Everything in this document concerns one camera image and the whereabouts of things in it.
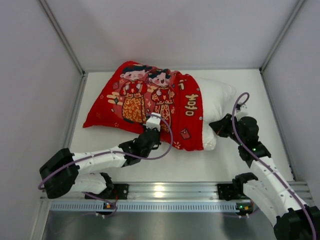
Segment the left aluminium frame post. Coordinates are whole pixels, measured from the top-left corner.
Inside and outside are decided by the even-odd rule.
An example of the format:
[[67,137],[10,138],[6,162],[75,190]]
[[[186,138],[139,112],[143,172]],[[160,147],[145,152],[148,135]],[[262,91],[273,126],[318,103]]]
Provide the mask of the left aluminium frame post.
[[65,51],[67,52],[68,56],[70,57],[73,65],[75,66],[76,70],[79,72],[81,76],[85,75],[85,70],[83,69],[82,65],[80,64],[80,61],[76,57],[76,54],[74,50],[72,49],[71,44],[69,43],[66,35],[64,34],[63,29],[61,28],[60,24],[57,21],[57,18],[55,14],[53,13],[51,7],[49,6],[48,2],[46,0],[37,0],[39,6],[45,13],[49,23],[53,27],[56,35],[58,36],[60,42],[62,43]]

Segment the red printed pillowcase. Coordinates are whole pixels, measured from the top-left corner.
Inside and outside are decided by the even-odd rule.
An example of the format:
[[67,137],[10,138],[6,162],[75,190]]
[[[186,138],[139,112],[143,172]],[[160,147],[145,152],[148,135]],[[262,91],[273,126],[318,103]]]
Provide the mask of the red printed pillowcase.
[[178,150],[203,144],[203,101],[196,80],[179,71],[124,62],[95,100],[83,128],[105,126],[140,134],[147,115],[162,117],[160,139]]

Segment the aluminium mounting rail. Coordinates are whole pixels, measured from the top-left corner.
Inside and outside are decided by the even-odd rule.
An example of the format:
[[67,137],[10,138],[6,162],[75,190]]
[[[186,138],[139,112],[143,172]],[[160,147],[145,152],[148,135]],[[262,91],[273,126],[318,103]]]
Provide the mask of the aluminium mounting rail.
[[217,184],[228,182],[116,182],[128,184],[128,201],[215,201]]

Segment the white pillow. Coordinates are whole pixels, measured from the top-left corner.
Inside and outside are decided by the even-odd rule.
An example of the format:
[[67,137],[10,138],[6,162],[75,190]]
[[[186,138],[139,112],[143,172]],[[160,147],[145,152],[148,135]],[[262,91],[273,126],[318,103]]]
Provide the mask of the white pillow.
[[226,105],[234,98],[236,89],[226,83],[196,77],[195,81],[202,99],[202,146],[205,151],[212,151],[217,144],[217,136],[210,123],[220,121]]

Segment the aluminium frame post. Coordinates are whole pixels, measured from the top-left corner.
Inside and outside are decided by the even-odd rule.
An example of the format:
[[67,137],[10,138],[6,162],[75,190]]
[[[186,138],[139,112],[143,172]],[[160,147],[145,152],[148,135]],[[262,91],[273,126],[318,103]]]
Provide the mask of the aluminium frame post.
[[79,72],[81,76],[85,75],[85,70],[83,69],[82,65],[80,64],[80,61],[76,57],[76,54],[74,50],[72,49],[71,44],[69,43],[66,35],[64,34],[63,29],[61,28],[60,24],[57,21],[57,18],[55,14],[53,13],[51,7],[49,6],[48,2],[46,0],[37,0],[39,6],[45,13],[49,23],[53,27],[56,35],[58,36],[60,42],[62,43],[65,51],[67,52],[68,56],[70,57],[73,65],[75,66],[76,70]]
[[280,32],[276,36],[273,44],[271,45],[270,50],[268,51],[266,57],[264,58],[261,66],[259,68],[259,72],[261,75],[264,74],[265,70],[267,69],[267,67],[269,66],[273,57],[275,56],[277,50],[279,49],[282,42],[284,41],[286,35],[289,33],[292,25],[296,21],[296,18],[298,17],[298,15],[300,14],[301,10],[303,9],[303,7],[305,6],[305,4],[307,2],[308,2],[307,0],[296,0],[295,1],[295,4],[294,4],[292,10],[290,11],[288,17],[286,18],[284,24],[281,26]]

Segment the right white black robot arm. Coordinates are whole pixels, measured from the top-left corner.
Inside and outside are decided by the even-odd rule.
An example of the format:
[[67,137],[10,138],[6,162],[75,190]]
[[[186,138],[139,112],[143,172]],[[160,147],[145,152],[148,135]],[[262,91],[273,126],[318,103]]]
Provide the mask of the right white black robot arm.
[[239,156],[249,167],[249,172],[234,177],[229,195],[251,199],[271,223],[276,239],[318,240],[319,208],[309,206],[281,175],[271,153],[259,140],[256,119],[237,119],[227,114],[209,126],[217,136],[238,144]]

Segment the right aluminium frame post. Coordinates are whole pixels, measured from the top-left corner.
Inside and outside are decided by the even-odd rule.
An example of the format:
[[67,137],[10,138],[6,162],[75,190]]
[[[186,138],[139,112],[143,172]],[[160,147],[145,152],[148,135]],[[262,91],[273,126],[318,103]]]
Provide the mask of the right aluminium frame post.
[[277,50],[279,49],[282,42],[284,41],[286,35],[289,33],[292,25],[296,21],[296,18],[298,17],[298,15],[300,14],[301,10],[303,9],[303,7],[305,6],[305,4],[307,2],[308,2],[307,0],[296,0],[295,1],[295,4],[294,4],[292,10],[290,11],[288,17],[286,18],[284,24],[281,26],[280,32],[276,36],[273,44],[271,45],[270,50],[268,51],[266,57],[264,58],[261,66],[259,68],[259,72],[261,75],[264,74],[265,70],[267,69],[267,67],[269,66],[273,57],[275,56]]

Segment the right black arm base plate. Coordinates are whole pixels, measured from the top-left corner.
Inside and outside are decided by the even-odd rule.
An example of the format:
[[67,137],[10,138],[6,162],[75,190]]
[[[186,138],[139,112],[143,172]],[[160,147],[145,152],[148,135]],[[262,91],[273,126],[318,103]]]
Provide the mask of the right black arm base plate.
[[220,200],[244,200],[247,197],[240,192],[239,188],[231,183],[217,184],[218,197]]

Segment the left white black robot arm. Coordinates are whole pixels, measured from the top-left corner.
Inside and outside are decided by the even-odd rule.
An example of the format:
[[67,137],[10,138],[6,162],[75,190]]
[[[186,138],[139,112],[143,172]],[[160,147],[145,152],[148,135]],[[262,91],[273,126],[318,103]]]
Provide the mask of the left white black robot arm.
[[159,129],[145,127],[137,138],[111,149],[72,153],[62,148],[39,169],[43,181],[40,186],[49,199],[75,192],[89,193],[90,198],[108,198],[114,184],[104,171],[135,165],[159,145]]

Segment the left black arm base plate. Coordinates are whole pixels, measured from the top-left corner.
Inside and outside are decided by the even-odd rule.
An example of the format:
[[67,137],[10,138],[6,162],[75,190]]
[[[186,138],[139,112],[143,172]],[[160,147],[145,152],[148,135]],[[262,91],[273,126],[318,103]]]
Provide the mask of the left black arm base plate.
[[99,194],[89,194],[104,200],[127,200],[129,193],[129,185],[124,183],[116,183],[107,185],[106,189]]

